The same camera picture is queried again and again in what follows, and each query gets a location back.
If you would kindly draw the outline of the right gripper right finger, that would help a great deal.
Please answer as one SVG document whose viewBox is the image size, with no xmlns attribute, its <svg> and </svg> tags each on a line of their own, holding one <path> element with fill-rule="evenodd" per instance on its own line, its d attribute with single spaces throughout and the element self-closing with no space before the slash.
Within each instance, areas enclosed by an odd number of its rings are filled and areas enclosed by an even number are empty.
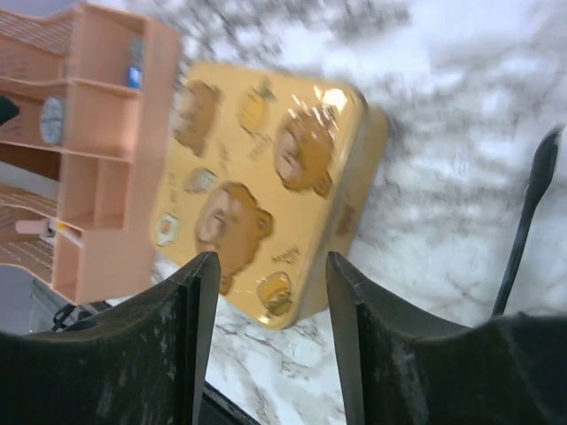
<svg viewBox="0 0 567 425">
<path fill-rule="evenodd" d="M 372 282 L 337 252 L 326 282 L 350 424 L 563 424 L 566 319 L 469 328 Z"/>
</svg>

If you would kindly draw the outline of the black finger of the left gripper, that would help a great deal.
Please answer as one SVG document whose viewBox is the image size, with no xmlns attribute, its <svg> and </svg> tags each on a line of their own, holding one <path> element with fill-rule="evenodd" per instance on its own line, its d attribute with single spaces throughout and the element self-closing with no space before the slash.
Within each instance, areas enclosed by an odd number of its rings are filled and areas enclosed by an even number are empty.
<svg viewBox="0 0 567 425">
<path fill-rule="evenodd" d="M 0 126 L 19 115 L 19 107 L 6 96 L 0 96 Z"/>
</svg>

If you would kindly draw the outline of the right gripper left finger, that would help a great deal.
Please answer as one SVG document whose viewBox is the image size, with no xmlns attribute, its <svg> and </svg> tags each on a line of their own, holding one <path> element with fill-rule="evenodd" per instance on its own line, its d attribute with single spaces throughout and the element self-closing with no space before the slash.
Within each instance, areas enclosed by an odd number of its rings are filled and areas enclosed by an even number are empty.
<svg viewBox="0 0 567 425">
<path fill-rule="evenodd" d="M 197 423 L 220 277 L 204 252 L 64 331 L 2 334 L 2 423 Z"/>
</svg>

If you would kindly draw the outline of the black metal tongs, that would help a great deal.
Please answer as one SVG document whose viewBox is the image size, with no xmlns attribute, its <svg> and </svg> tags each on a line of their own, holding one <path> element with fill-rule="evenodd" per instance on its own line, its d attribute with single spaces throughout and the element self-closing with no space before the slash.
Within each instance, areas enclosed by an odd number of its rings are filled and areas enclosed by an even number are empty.
<svg viewBox="0 0 567 425">
<path fill-rule="evenodd" d="M 564 129 L 565 125 L 552 128 L 543 137 L 534 153 L 528 182 L 524 192 L 524 204 L 520 214 L 517 232 L 493 305 L 492 316 L 503 315 L 505 311 L 523 257 L 533 216 L 540 200 L 546 194 L 555 175 Z"/>
</svg>

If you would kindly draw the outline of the silver tin lid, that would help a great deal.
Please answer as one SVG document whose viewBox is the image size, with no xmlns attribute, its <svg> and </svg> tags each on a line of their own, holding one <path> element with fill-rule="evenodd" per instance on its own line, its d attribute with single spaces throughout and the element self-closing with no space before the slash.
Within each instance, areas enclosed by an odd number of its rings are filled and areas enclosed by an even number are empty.
<svg viewBox="0 0 567 425">
<path fill-rule="evenodd" d="M 266 328 L 327 304 L 389 137 L 347 84 L 212 62 L 187 74 L 151 239 L 177 265 L 213 251 L 220 293 Z"/>
</svg>

